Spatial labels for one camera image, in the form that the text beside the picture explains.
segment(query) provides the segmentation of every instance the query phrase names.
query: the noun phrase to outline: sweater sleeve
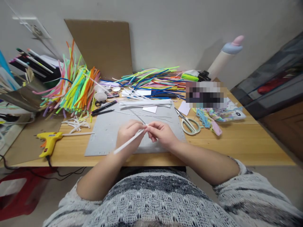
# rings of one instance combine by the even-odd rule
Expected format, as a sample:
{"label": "sweater sleeve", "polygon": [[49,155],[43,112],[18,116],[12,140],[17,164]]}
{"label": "sweater sleeve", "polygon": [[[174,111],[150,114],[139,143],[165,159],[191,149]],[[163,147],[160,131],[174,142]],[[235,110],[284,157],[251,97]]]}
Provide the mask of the sweater sleeve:
{"label": "sweater sleeve", "polygon": [[101,205],[102,201],[88,201],[78,196],[76,189],[79,180],[59,202],[59,209],[44,221],[43,227],[80,227],[86,218]]}
{"label": "sweater sleeve", "polygon": [[301,226],[303,213],[262,175],[240,161],[238,176],[213,187],[223,209],[240,226]]}

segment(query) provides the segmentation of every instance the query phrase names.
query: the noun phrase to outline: cabinet door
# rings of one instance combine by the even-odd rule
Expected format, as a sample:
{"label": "cabinet door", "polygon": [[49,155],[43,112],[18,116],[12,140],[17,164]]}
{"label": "cabinet door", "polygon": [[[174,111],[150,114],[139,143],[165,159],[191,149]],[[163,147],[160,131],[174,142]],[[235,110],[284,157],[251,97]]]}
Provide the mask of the cabinet door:
{"label": "cabinet door", "polygon": [[270,114],[261,122],[303,161],[303,102]]}

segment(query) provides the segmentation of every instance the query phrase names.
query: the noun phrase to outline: pink bottle cap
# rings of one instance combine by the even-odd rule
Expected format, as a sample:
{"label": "pink bottle cap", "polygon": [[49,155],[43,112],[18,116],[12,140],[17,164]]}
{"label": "pink bottle cap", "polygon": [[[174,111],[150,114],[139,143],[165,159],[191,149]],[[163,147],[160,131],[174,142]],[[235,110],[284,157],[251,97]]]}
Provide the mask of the pink bottle cap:
{"label": "pink bottle cap", "polygon": [[243,40],[244,40],[244,36],[238,36],[231,44],[233,46],[240,46]]}

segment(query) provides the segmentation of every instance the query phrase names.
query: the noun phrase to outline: person's right hand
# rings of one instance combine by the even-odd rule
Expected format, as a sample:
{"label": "person's right hand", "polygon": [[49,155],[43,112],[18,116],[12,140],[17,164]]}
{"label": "person's right hand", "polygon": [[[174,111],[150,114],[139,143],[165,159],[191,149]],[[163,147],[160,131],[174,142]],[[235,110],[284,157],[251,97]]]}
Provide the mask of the person's right hand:
{"label": "person's right hand", "polygon": [[147,133],[153,143],[158,139],[166,149],[171,149],[179,142],[170,126],[161,121],[153,121],[149,123],[147,126]]}

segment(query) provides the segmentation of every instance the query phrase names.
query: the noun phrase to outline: person's left hand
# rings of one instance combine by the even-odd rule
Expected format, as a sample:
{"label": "person's left hand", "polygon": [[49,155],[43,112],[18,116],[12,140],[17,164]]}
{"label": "person's left hand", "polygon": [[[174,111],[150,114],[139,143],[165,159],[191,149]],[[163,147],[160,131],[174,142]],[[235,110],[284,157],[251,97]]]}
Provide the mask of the person's left hand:
{"label": "person's left hand", "polygon": [[129,120],[126,124],[122,125],[118,131],[115,149],[119,148],[128,140],[130,140],[141,129],[144,129],[144,132],[135,138],[129,145],[127,145],[126,148],[119,152],[126,154],[127,157],[130,156],[139,147],[141,140],[147,132],[147,126],[144,125],[141,121],[137,120]]}

